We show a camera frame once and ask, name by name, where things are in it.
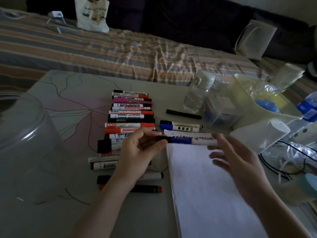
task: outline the hand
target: hand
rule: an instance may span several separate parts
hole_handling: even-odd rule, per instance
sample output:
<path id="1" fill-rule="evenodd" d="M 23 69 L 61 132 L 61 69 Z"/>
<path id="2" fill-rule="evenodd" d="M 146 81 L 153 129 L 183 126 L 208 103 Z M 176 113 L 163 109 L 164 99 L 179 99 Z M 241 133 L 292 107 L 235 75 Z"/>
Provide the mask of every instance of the hand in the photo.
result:
<path id="1" fill-rule="evenodd" d="M 161 133 L 148 128 L 139 128 L 126 138 L 113 176 L 124 178 L 133 186 L 144 174 L 153 157 L 166 147 L 166 140 L 156 141 L 156 136 L 159 135 Z"/>
<path id="2" fill-rule="evenodd" d="M 220 160 L 212 161 L 214 165 L 223 168 L 232 176 L 241 196 L 251 207 L 263 196 L 276 196 L 254 152 L 232 136 L 216 134 L 214 138 L 218 141 L 218 147 L 208 146 L 208 149 L 221 149 L 223 152 L 212 152 L 209 157 L 228 162 L 229 165 Z"/>

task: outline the right hand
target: right hand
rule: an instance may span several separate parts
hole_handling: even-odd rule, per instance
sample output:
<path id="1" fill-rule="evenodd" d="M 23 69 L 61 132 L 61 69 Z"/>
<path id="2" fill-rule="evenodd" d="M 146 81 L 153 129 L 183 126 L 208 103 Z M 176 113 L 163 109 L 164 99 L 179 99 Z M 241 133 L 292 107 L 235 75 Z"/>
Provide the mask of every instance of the right hand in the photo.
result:
<path id="1" fill-rule="evenodd" d="M 257 155 L 250 151 L 232 136 L 223 134 L 213 135 L 217 139 L 218 146 L 208 146 L 209 150 L 221 149 L 223 152 L 212 152 L 213 164 L 223 168 L 233 178 L 243 199 L 252 207 L 262 197 L 275 197 L 275 192 L 266 178 L 264 169 Z"/>

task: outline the striped bedsheet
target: striped bedsheet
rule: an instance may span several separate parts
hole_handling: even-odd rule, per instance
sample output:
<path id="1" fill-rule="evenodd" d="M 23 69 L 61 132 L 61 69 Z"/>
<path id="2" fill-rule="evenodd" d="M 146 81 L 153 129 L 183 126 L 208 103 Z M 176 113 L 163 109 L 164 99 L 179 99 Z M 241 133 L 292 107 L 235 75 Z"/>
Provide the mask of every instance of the striped bedsheet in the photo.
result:
<path id="1" fill-rule="evenodd" d="M 58 34 L 46 26 L 46 16 L 25 14 L 15 20 L 2 10 L 1 89 L 26 91 L 53 69 L 174 85 L 189 85 L 200 69 L 215 73 L 224 82 L 236 73 L 267 77 L 243 56 L 127 30 L 88 32 L 75 27 L 74 21 L 59 26 L 62 34 Z"/>
<path id="2" fill-rule="evenodd" d="M 263 68 L 269 75 L 272 75 L 278 68 L 282 67 L 287 62 L 273 59 L 262 58 L 261 61 L 253 61 L 258 67 Z M 295 64 L 303 69 L 306 69 L 306 65 Z M 317 82 L 308 79 L 306 76 L 298 79 L 293 85 L 291 85 L 283 94 L 294 104 L 298 104 L 307 95 L 317 91 Z"/>

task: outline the left hand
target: left hand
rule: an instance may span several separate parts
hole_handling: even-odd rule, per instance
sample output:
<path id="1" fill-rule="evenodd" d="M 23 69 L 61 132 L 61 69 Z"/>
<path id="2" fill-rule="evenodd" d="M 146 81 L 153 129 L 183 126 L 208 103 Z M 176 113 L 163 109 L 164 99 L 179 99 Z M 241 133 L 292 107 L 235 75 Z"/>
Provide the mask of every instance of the left hand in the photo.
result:
<path id="1" fill-rule="evenodd" d="M 124 178 L 134 186 L 153 157 L 166 147 L 166 140 L 156 141 L 156 136 L 161 134 L 142 127 L 126 138 L 122 143 L 119 162 L 113 176 Z"/>

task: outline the dark sofa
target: dark sofa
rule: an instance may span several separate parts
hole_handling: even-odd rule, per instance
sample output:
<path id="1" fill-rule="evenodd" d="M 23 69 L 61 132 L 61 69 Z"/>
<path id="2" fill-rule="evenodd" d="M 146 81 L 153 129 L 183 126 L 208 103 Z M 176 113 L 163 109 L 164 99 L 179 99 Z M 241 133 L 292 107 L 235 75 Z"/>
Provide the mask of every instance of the dark sofa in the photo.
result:
<path id="1" fill-rule="evenodd" d="M 308 63 L 316 57 L 314 41 L 298 42 L 314 38 L 315 27 L 308 29 L 305 22 L 228 0 L 109 1 L 109 27 L 234 53 L 236 40 L 254 18 L 278 27 L 264 56 L 298 63 Z M 66 18 L 76 19 L 73 0 L 27 0 L 27 6 L 29 12 L 45 15 L 61 10 Z"/>

